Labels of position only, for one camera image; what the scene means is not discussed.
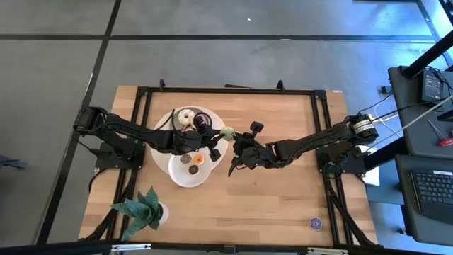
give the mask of wooden tabletop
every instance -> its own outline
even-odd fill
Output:
[[[119,86],[112,113],[129,120],[134,106],[136,86]],[[346,116],[341,91],[327,91],[332,123]],[[152,94],[147,127],[172,108],[196,105],[214,111],[225,125],[248,132],[252,121],[264,124],[256,137],[261,144],[283,139],[299,139],[315,132],[311,99],[299,95],[265,95],[232,93],[162,93]],[[322,128],[325,128],[319,102]],[[234,153],[232,143],[220,164],[201,186],[182,188],[153,162],[147,150],[145,163],[137,177],[137,191],[146,193],[151,186],[159,200],[167,204],[168,221],[154,231],[148,227],[130,241],[192,244],[257,244],[257,245],[332,245],[322,176],[317,171],[314,152],[304,153],[283,169],[227,172]],[[80,237],[86,237],[110,209],[117,184],[118,170],[101,174],[92,185]],[[365,187],[353,175],[343,175],[348,211],[360,229],[373,242],[374,233]],[[336,212],[340,240],[345,240],[341,216]],[[320,217],[323,228],[313,231],[309,220]],[[119,237],[118,217],[115,237]]]

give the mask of potted plant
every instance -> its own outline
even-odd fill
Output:
[[[143,196],[140,191],[137,196],[138,202],[126,199],[124,203],[111,205],[113,209],[123,215],[134,218],[134,221],[122,234],[121,241],[129,239],[147,225],[153,230],[157,230],[159,225],[162,225],[167,221],[168,208],[166,205],[159,202],[159,198],[153,187],[149,189],[145,196]]]

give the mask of white plate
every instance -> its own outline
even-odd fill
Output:
[[[179,186],[193,188],[206,181],[211,172],[212,161],[209,153],[204,149],[201,149],[198,152],[189,152],[188,154],[192,157],[192,159],[196,154],[203,155],[205,161],[203,164],[198,165],[198,173],[189,173],[189,166],[193,165],[193,161],[188,164],[183,164],[180,159],[181,156],[171,155],[170,160],[168,161],[168,174]]]

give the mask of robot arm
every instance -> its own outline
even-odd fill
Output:
[[[328,146],[329,159],[336,163],[355,145],[365,145],[376,140],[377,131],[366,115],[348,116],[343,122],[318,133],[298,140],[280,140],[267,143],[265,146],[255,141],[255,136],[263,125],[253,122],[252,133],[236,134],[234,153],[229,176],[237,167],[244,165],[249,169],[257,166],[265,168],[282,168],[300,158],[304,152]]]
[[[116,114],[108,113],[103,108],[88,107],[80,110],[73,129],[81,135],[99,137],[113,147],[116,154],[126,160],[131,160],[137,156],[137,141],[146,142],[152,149],[160,153],[174,155],[182,155],[208,147],[212,161],[217,161],[220,158],[219,151],[214,149],[217,141],[221,138],[216,136],[219,131],[213,130],[206,124],[199,124],[197,130],[187,132],[181,130],[150,130],[124,120]]]

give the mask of black desk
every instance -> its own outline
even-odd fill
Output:
[[[453,72],[443,72],[442,74],[450,84],[453,84]],[[407,79],[395,67],[389,69],[389,76],[398,108],[417,103],[419,79]],[[444,90],[444,95],[448,95],[447,86],[444,86]],[[449,109],[451,104],[451,102],[444,103],[444,109]],[[401,126],[408,124],[429,108],[428,106],[415,106],[400,111],[399,118],[401,120]],[[410,154],[423,157],[453,159],[453,146],[437,146],[439,137],[427,122],[427,119],[431,120],[439,131],[445,137],[448,137],[453,130],[453,123],[438,121],[437,117],[440,114],[441,112],[432,111],[414,125],[404,130],[404,140],[406,141],[406,146]]]
[[[444,78],[453,84],[453,72],[443,72]],[[397,67],[389,69],[391,87],[395,96],[396,106],[402,108],[417,103],[419,79],[405,78]],[[448,95],[447,87],[444,86],[445,95]],[[399,138],[387,146],[379,149],[365,159],[367,169],[373,169],[395,157],[396,154],[410,154],[422,157],[434,157],[453,159],[453,146],[437,146],[439,137],[427,122],[431,122],[445,136],[449,137],[453,130],[453,122],[438,121],[437,117],[450,110],[451,102],[444,103],[445,111],[432,111],[421,118],[418,122],[404,130],[404,137]],[[414,106],[399,111],[401,126],[429,110],[427,106]]]
[[[452,161],[407,155],[396,155],[395,161],[403,190],[403,217],[408,235],[417,242],[453,246],[453,225],[432,220],[420,214],[410,174],[410,170],[417,169],[451,171]]]
[[[445,79],[453,84],[453,72],[442,74]],[[402,108],[416,104],[420,80],[405,78],[396,67],[389,69],[389,76],[397,107]],[[447,87],[445,86],[444,89],[445,95],[448,95]],[[451,102],[446,102],[443,106],[443,109],[448,111],[451,109]],[[399,111],[401,126],[407,125],[429,108],[427,106],[415,106]],[[408,235],[413,236],[418,242],[453,246],[453,225],[432,220],[420,214],[409,173],[410,170],[416,169],[453,170],[453,146],[437,146],[440,139],[427,121],[428,119],[431,120],[440,132],[445,137],[448,137],[451,130],[453,130],[453,123],[438,121],[437,117],[442,113],[439,111],[428,113],[418,122],[406,128],[404,137],[365,157],[365,166],[367,169],[372,169],[375,166],[395,159],[401,190],[403,191],[404,205],[402,205],[402,210]],[[376,187],[374,192],[377,193],[378,190],[379,187]],[[384,187],[381,193],[387,190],[388,187]]]

